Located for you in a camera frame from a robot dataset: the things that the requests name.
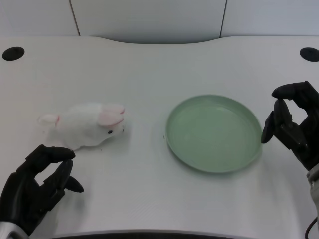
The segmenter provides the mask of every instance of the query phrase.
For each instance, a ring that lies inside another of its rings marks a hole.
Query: stuffed bunny
[[[88,103],[70,108],[60,115],[43,115],[40,124],[55,124],[63,142],[72,150],[96,146],[124,131],[124,106]]]

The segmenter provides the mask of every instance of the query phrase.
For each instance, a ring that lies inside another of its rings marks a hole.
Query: white table
[[[237,173],[193,170],[169,152],[164,125],[181,101],[224,95],[261,125],[278,86],[308,80],[319,63],[302,59],[319,37],[229,37],[196,44],[127,44],[95,37],[0,38],[0,189],[39,144],[60,146],[39,115],[85,102],[119,102],[122,137],[76,152],[72,175],[85,192],[67,192],[32,238],[109,230],[183,230],[257,239],[297,239],[316,216],[306,170],[275,138],[261,160]],[[306,115],[289,103],[294,120]],[[43,173],[39,181],[54,171]]]

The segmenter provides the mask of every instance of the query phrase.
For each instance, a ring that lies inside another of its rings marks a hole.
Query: white wall
[[[319,35],[319,0],[228,0],[222,37]]]
[[[219,38],[225,0],[72,0],[81,35],[134,43]]]
[[[0,36],[78,35],[69,0],[0,0]]]

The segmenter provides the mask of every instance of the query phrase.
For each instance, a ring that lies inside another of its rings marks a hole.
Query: green plate
[[[196,169],[223,173],[259,158],[261,127],[241,103],[223,96],[188,99],[170,114],[165,137],[173,153]]]

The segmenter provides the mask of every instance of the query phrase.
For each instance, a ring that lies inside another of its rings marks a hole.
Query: bunny ear
[[[120,105],[120,104],[106,104],[106,105],[103,105],[102,111],[111,111],[111,112],[123,114],[125,111],[125,108],[123,105]]]
[[[99,126],[114,126],[124,120],[123,115],[114,112],[101,112],[98,116]]]

